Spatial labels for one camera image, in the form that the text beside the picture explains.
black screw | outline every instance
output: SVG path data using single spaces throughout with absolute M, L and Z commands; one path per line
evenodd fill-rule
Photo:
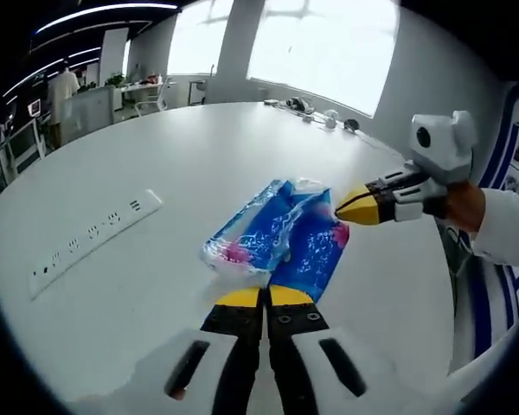
M 417 141 L 421 147 L 429 148 L 431 146 L 431 134 L 426 130 L 425 127 L 421 127 L 417 130 Z
M 287 324 L 287 323 L 289 323 L 291 321 L 292 321 L 292 317 L 290 317 L 290 316 L 280 316 L 279 317 L 279 322 L 281 324 Z
M 312 322 L 315 322 L 316 320 L 319 320 L 320 318 L 321 318 L 321 316 L 319 315 L 319 313 L 309 313 L 307 315 L 307 319 Z

human arm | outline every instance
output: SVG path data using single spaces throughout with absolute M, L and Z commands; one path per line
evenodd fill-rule
M 449 188 L 448 219 L 471 234 L 473 252 L 519 266 L 519 195 L 469 183 Z
M 71 73 L 73 76 L 71 77 L 71 94 L 75 95 L 77 91 L 79 91 L 79 81 L 77 80 L 77 75 Z

person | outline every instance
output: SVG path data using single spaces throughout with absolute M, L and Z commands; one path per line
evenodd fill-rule
M 54 150 L 61 147 L 61 104 L 79 91 L 79 82 L 74 73 L 69 72 L 69 63 L 61 63 L 60 74 L 48 86 L 50 104 L 50 141 Z
M 471 234 L 471 247 L 495 264 L 519 267 L 519 195 L 471 183 L 448 189 L 447 217 Z

office chair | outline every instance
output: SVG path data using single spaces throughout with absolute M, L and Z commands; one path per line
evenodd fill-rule
M 175 82 L 168 82 L 166 80 L 160 87 L 157 95 L 149 96 L 147 101 L 137 102 L 137 104 L 135 104 L 135 110 L 137 110 L 138 116 L 143 117 L 144 115 L 153 112 L 161 112 L 167 110 L 167 91 L 171 89 L 174 85 L 176 85 Z

ceiling light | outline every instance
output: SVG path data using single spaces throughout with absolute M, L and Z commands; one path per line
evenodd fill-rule
M 90 63 L 90 62 L 95 62 L 95 61 L 99 61 L 100 58 L 94 58 L 94 59 L 91 59 L 89 61 L 84 61 L 84 62 L 81 62 L 81 63 L 75 63 L 74 65 L 70 66 L 69 69 L 71 69 L 72 67 L 80 67 L 81 65 L 84 65 L 86 63 Z
M 99 11 L 105 11 L 105 10 L 131 9 L 131 8 L 153 8 L 153 9 L 176 10 L 177 6 L 175 6 L 173 4 L 160 4 L 160 3 L 127 3 L 127 4 L 111 4 L 109 6 L 94 7 L 92 9 L 81 10 L 81 11 L 78 11 L 77 13 L 73 13 L 72 15 L 67 15 L 67 16 L 59 18 L 58 20 L 54 20 L 53 22 L 50 22 L 49 24 L 46 24 L 46 25 L 42 26 L 40 29 L 38 29 L 35 32 L 35 35 L 41 33 L 43 30 L 46 30 L 48 28 L 51 28 L 52 26 L 55 26 L 56 24 L 66 22 L 68 20 L 75 19 L 80 16 L 89 15 L 91 13 L 97 13 Z
M 128 24 L 136 24 L 136 23 L 148 23 L 148 24 L 150 24 L 151 22 L 149 20 L 126 20 L 126 21 L 120 21 L 120 22 L 108 22 L 108 23 L 94 24 L 93 26 L 87 26 L 85 28 L 76 29 L 76 30 L 73 30 L 71 32 L 64 33 L 63 35 L 59 35 L 59 36 L 55 37 L 54 39 L 50 39 L 49 41 L 45 41 L 44 43 L 41 43 L 40 45 L 38 45 L 38 46 L 34 47 L 33 49 L 31 49 L 31 54 L 33 54 L 34 52 L 36 52 L 40 48 L 44 48 L 45 46 L 49 45 L 50 43 L 54 43 L 56 41 L 59 41 L 60 39 L 63 39 L 64 37 L 69 37 L 69 36 L 74 35 L 76 33 L 84 32 L 85 30 L 91 30 L 91 29 L 97 29 L 97 28 L 105 28 L 105 27 L 108 27 L 108 26 L 115 26 L 115 25 L 118 25 L 118 24 L 123 24 L 124 26 L 127 26 Z
M 29 80 L 31 79 L 33 76 L 35 76 L 36 74 L 38 74 L 39 72 L 42 72 L 44 71 L 45 69 L 48 69 L 49 67 L 51 67 L 52 65 L 55 65 L 56 63 L 60 63 L 61 61 L 63 61 L 63 59 L 58 59 L 57 61 L 54 61 L 52 63 L 48 63 L 47 66 L 45 67 L 41 67 L 40 69 L 38 69 L 37 71 L 34 71 L 31 75 L 23 78 L 22 80 L 20 80 L 19 82 L 17 82 L 15 85 L 13 85 L 13 87 L 11 87 L 8 91 L 6 91 L 6 93 L 3 95 L 4 98 L 6 98 L 6 95 L 8 95 L 9 93 L 11 93 L 14 89 L 16 89 L 18 86 L 20 86 L 23 82 L 25 82 L 26 80 Z
M 8 102 L 6 102 L 6 106 L 11 104 L 12 102 L 14 102 L 16 99 L 17 99 L 17 95 L 14 98 L 10 99 Z
M 95 50 L 101 50 L 101 48 L 92 48 L 88 50 L 83 50 L 82 52 L 77 52 L 76 54 L 69 55 L 69 58 L 74 58 L 75 56 L 79 56 L 80 54 L 87 54 L 88 52 L 94 52 Z

